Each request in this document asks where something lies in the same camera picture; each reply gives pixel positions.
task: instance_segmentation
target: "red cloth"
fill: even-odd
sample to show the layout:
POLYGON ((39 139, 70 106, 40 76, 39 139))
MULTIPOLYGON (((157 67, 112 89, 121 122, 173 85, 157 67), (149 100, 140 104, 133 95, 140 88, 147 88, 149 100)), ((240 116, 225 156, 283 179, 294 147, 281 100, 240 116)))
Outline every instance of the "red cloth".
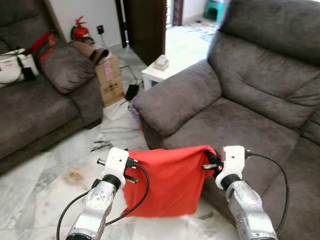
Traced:
MULTIPOLYGON (((197 210, 202 186, 214 171, 203 171, 202 165, 210 164, 204 150, 216 154, 208 146, 180 149, 131 151, 130 158, 138 160, 148 172, 150 190, 144 202, 128 217, 176 217, 194 214, 197 210)), ((139 168, 128 168, 126 174, 138 178, 138 183, 127 182, 123 188, 127 212, 145 194, 147 180, 139 168)))

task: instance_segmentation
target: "sofa armrest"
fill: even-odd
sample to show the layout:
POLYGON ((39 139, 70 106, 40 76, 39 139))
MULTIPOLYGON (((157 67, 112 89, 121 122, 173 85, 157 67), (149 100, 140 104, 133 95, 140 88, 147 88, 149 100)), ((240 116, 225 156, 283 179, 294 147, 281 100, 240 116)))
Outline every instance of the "sofa armrest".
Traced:
POLYGON ((220 96, 218 77, 204 59, 141 93, 134 105, 140 117, 165 137, 220 96))
POLYGON ((40 68, 55 88, 68 94, 94 78, 94 64, 69 45, 60 45, 39 61, 40 68))

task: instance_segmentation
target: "door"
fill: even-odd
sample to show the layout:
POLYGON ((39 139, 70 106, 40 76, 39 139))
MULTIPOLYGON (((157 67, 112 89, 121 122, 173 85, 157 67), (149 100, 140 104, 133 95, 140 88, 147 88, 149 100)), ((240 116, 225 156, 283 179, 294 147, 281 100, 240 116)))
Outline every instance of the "door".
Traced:
POLYGON ((148 66, 165 54, 166 0, 123 0, 129 46, 148 66))

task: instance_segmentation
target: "white wall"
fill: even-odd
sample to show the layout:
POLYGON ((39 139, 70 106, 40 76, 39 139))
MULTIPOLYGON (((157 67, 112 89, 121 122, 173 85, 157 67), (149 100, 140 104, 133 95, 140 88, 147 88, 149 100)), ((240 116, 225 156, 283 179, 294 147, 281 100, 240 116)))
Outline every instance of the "white wall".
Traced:
POLYGON ((97 33, 97 26, 103 25, 102 34, 107 47, 121 43, 116 3, 114 0, 49 0, 52 10, 67 41, 70 41, 70 30, 75 19, 84 15, 83 26, 89 29, 91 37, 102 44, 97 33))
POLYGON ((205 12, 207 0, 184 0, 182 23, 187 23, 194 20, 194 18, 201 17, 205 12))

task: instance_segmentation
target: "red fire extinguisher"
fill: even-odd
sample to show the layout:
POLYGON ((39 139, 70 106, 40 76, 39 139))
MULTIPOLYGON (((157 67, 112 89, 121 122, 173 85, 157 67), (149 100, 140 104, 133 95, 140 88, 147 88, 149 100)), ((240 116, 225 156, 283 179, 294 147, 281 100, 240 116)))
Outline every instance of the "red fire extinguisher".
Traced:
POLYGON ((72 40, 77 40, 77 39, 81 39, 83 37, 90 36, 88 28, 82 26, 82 24, 86 24, 86 22, 81 21, 81 19, 83 17, 84 16, 81 16, 75 20, 75 26, 73 26, 71 29, 71 39, 72 40))

